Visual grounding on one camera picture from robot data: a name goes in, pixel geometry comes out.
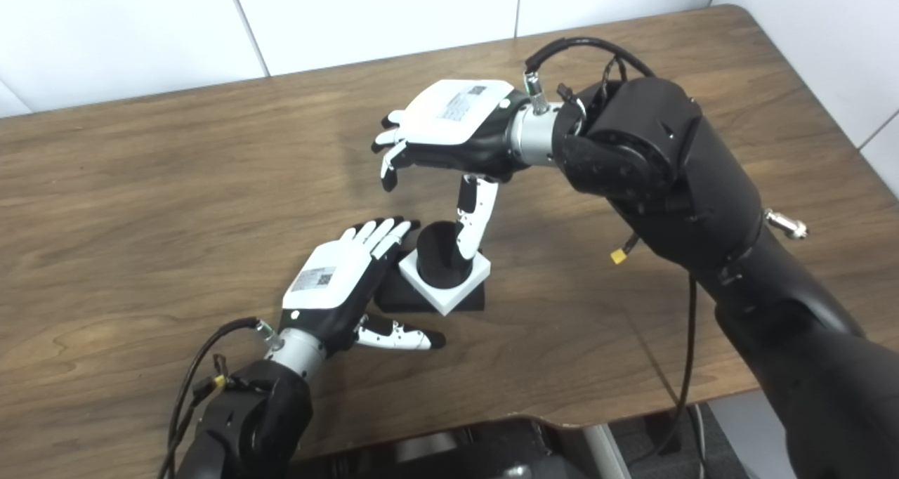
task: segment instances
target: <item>black cylinder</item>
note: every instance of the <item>black cylinder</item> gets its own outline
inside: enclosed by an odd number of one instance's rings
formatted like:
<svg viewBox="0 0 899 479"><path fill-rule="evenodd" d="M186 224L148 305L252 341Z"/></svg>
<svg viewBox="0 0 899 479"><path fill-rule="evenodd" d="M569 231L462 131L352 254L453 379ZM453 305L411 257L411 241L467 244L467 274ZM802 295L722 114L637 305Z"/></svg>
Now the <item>black cylinder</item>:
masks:
<svg viewBox="0 0 899 479"><path fill-rule="evenodd" d="M418 275L430 286L450 289L471 275L472 260L462 258L456 247L456 224L438 221L418 234Z"/></svg>

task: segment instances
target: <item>white square base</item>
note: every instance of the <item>white square base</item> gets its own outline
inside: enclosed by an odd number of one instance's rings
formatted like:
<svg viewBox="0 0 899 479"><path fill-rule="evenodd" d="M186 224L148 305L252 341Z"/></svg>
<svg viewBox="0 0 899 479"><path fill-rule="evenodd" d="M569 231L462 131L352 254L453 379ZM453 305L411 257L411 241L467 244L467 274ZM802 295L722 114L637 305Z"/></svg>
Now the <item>white square base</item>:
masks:
<svg viewBox="0 0 899 479"><path fill-rule="evenodd" d="M409 255L399 262L399 271L402 277L412 285L424 298L439 310L441 315L447 315L450 310L456 308L459 302L465 299L469 293L474 291L478 284L484 282L490 275L490 261L480 252L475 253L472 260L471 274L468 275L465 282L456 287L449 289L440 289L421 280L418 275L416 266L418 261L418 249L409 253Z"/></svg>

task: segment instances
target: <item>yellow connector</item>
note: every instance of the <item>yellow connector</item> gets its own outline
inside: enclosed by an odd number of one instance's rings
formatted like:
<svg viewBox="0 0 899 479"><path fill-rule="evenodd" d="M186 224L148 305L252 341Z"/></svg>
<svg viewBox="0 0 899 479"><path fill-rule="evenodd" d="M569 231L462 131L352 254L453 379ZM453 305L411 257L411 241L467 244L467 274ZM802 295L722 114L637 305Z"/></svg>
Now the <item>yellow connector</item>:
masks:
<svg viewBox="0 0 899 479"><path fill-rule="evenodd" d="M612 261L614 261L616 265L620 265L625 261L625 259L627 259L627 253L623 249L613 251L610 256L612 257Z"/></svg>

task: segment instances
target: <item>wood grain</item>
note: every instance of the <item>wood grain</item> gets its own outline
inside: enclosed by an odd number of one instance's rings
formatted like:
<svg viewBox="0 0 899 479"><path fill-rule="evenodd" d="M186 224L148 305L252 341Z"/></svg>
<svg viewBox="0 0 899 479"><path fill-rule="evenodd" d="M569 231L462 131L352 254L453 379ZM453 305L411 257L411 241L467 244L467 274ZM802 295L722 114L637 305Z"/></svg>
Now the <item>wood grain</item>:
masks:
<svg viewBox="0 0 899 479"><path fill-rule="evenodd" d="M754 21L732 6L582 28L694 95L767 206L813 229L789 249L899 350L899 207ZM184 368L222 322L274 322L309 252L385 214L452 219L459 175L410 169L391 194L379 120L437 79L517 84L544 34L0 121L0 462L22 479L150 477ZM586 86L606 57L558 56ZM671 405L686 275L551 169L500 190L484 313L409 316L444 350L356 348L314 380L301 454L526 415L581 426ZM691 398L755 387L700 307ZM219 351L261 354L248 336Z"/></svg>

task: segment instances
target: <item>qr code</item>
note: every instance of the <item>qr code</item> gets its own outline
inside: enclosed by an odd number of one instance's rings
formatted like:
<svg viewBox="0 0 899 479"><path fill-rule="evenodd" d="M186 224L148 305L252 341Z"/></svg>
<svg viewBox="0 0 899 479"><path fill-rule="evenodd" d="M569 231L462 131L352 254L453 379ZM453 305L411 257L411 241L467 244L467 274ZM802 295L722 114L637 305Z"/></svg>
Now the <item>qr code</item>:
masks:
<svg viewBox="0 0 899 479"><path fill-rule="evenodd" d="M324 289L331 284L331 277L337 267L311 268L303 270L296 276L290 291L302 291L304 289Z"/></svg>
<svg viewBox="0 0 899 479"><path fill-rule="evenodd" d="M480 96L486 89L487 86L472 86L467 91L460 92L447 103L437 118L446 119L447 121L461 121L465 114L468 114L472 106L473 97Z"/></svg>

